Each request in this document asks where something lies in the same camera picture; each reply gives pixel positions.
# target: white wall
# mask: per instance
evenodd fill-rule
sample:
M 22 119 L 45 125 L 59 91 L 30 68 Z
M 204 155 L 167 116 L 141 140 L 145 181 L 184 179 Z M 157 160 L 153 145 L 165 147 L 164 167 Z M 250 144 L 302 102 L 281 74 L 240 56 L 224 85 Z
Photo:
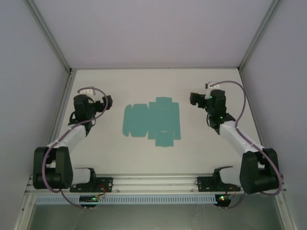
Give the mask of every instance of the white wall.
M 267 147 L 276 149 L 301 229 L 307 229 L 307 1 L 283 1 L 243 71 Z
M 21 0 L 0 2 L 0 228 L 12 229 L 65 70 Z
M 34 0 L 73 68 L 238 66 L 272 0 Z

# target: gray floor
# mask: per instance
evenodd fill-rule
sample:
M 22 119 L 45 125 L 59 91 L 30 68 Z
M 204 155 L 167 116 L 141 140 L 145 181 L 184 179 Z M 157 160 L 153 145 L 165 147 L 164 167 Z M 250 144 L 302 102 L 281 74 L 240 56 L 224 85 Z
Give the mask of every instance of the gray floor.
M 214 205 L 105 205 L 82 211 L 36 206 L 28 230 L 283 230 L 275 199 L 248 195 L 237 208 Z

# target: white panel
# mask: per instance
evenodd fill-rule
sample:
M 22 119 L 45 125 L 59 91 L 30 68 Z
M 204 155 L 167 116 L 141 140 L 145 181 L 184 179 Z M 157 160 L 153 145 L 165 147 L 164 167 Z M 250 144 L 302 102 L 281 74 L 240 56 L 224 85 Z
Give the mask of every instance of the white panel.
M 223 80 L 240 82 L 237 69 L 77 71 L 61 132 L 66 130 L 69 116 L 74 111 L 73 98 L 79 88 L 100 88 L 112 96 L 114 103 L 97 119 L 87 138 L 74 149 L 72 163 L 76 167 L 93 167 L 98 174 L 199 174 L 212 173 L 221 166 L 240 165 L 239 154 L 207 127 L 205 110 L 189 102 L 191 92 L 205 93 L 205 83 Z M 226 90 L 228 112 L 238 117 L 243 104 L 242 91 L 232 84 L 220 88 Z M 125 107 L 128 104 L 148 104 L 161 96 L 179 102 L 181 140 L 175 140 L 173 147 L 156 147 L 155 140 L 147 137 L 124 136 Z M 258 140 L 248 107 L 240 126 Z
M 307 229 L 307 1 L 283 1 L 243 72 L 264 144 L 275 148 Z
M 271 0 L 35 0 L 74 68 L 238 66 Z
M 0 228 L 12 229 L 65 70 L 21 0 L 0 1 Z

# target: white table surface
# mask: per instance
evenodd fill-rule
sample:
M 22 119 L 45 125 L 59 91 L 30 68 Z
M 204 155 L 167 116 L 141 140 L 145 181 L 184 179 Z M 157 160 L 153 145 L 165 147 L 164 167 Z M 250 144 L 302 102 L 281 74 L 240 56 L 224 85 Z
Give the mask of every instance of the white table surface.
M 112 96 L 113 106 L 71 153 L 73 166 L 93 167 L 97 174 L 202 174 L 221 166 L 240 165 L 241 158 L 232 146 L 207 127 L 206 111 L 189 102 L 191 92 L 205 93 L 205 83 L 224 80 L 241 83 L 237 69 L 78 70 L 61 133 L 74 111 L 73 98 L 79 88 L 95 86 L 103 90 Z M 220 85 L 220 89 L 226 91 L 227 112 L 237 118 L 243 104 L 242 91 L 229 83 Z M 179 103 L 181 140 L 174 140 L 173 147 L 156 147 L 155 140 L 122 133 L 125 107 L 148 104 L 156 97 L 172 97 Z M 259 141 L 248 105 L 239 126 Z

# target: robotic arm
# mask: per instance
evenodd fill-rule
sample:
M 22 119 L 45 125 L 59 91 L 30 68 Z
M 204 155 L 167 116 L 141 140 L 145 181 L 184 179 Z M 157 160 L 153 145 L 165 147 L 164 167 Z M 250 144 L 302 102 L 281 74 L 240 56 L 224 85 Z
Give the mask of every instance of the robotic arm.
M 96 186 L 97 178 L 94 169 L 73 167 L 70 153 L 94 126 L 89 120 L 95 120 L 97 112 L 103 112 L 105 107 L 108 110 L 112 106 L 113 101 L 110 95 L 102 99 L 103 102 L 94 101 L 86 94 L 74 97 L 75 111 L 70 115 L 69 133 L 46 147 L 38 147 L 34 152 L 33 186 L 35 189 L 46 189 L 42 167 L 45 154 L 52 146 L 45 167 L 46 180 L 52 189 L 66 189 L 73 184 L 86 184 L 91 188 Z
M 242 157 L 241 168 L 222 167 L 214 170 L 213 178 L 215 183 L 234 184 L 242 187 L 247 194 L 263 192 L 279 187 L 279 181 L 275 170 L 257 147 L 264 151 L 278 170 L 278 158 L 273 149 L 265 149 L 260 144 L 250 144 L 246 140 L 251 140 L 244 132 L 237 131 L 236 120 L 226 112 L 225 91 L 212 90 L 209 95 L 191 93 L 190 103 L 205 109 L 208 125 L 213 128 L 218 135 L 228 140 L 238 154 Z

